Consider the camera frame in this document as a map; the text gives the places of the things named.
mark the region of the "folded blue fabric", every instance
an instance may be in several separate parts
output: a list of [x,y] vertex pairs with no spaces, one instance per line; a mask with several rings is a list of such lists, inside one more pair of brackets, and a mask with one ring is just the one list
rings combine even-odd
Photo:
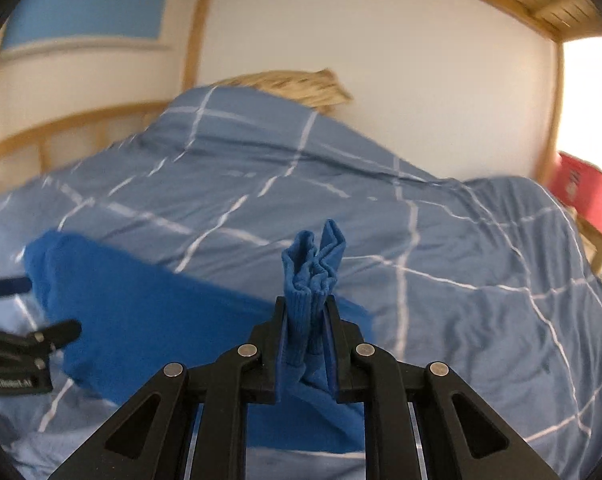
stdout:
[[[276,406],[250,406],[249,446],[364,448],[362,408],[335,403],[322,362],[320,307],[337,281],[344,248],[343,235],[328,221],[320,249],[311,233],[301,232],[284,251],[289,344],[283,389]],[[117,404],[167,362],[215,361],[247,341],[274,309],[273,301],[173,274],[78,234],[47,232],[27,246],[24,263],[47,319],[82,324],[79,340],[65,349],[63,371]],[[343,298],[338,306],[370,340],[369,314]]]

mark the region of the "triangular cutout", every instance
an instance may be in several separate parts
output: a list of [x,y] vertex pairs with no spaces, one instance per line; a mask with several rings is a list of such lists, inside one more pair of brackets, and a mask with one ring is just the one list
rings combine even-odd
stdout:
[[508,448],[507,438],[463,394],[454,394],[452,403],[474,458],[484,458]]
[[153,394],[108,438],[105,449],[133,460],[140,457],[161,396]]

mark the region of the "beige pillow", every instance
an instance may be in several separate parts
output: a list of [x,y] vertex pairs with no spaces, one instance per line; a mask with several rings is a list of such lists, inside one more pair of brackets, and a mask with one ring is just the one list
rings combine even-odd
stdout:
[[300,70],[269,70],[245,74],[215,83],[219,86],[249,86],[269,94],[296,101],[327,114],[334,105],[347,103],[352,96],[338,82],[332,70],[302,72]]

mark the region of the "metal pin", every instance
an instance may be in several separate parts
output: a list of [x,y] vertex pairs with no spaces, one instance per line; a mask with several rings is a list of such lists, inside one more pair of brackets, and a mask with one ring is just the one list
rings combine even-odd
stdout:
[[256,355],[256,352],[258,352],[258,348],[250,343],[239,346],[239,355],[241,357],[252,357],[253,355]]
[[363,357],[370,357],[374,353],[374,347],[368,343],[361,343],[356,346],[356,353]]
[[168,377],[178,377],[183,373],[183,365],[170,363],[163,367],[163,373]]
[[449,371],[450,368],[445,363],[436,362],[430,365],[430,372],[439,377],[445,377]]

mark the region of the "bed sheet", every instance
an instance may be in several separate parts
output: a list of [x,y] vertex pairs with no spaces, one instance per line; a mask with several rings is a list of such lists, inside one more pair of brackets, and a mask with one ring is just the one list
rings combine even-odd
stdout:
[[[588,474],[602,455],[602,284],[533,181],[439,180],[308,108],[197,88],[142,134],[0,196],[0,275],[57,228],[273,300],[281,250],[326,218],[348,240],[336,292],[373,314],[380,346],[447,362],[564,480]],[[0,301],[1,327],[43,323],[30,295]],[[0,399],[0,440],[28,479],[115,409],[53,375],[52,394]],[[365,476],[362,454],[248,453],[249,478],[282,468]]]

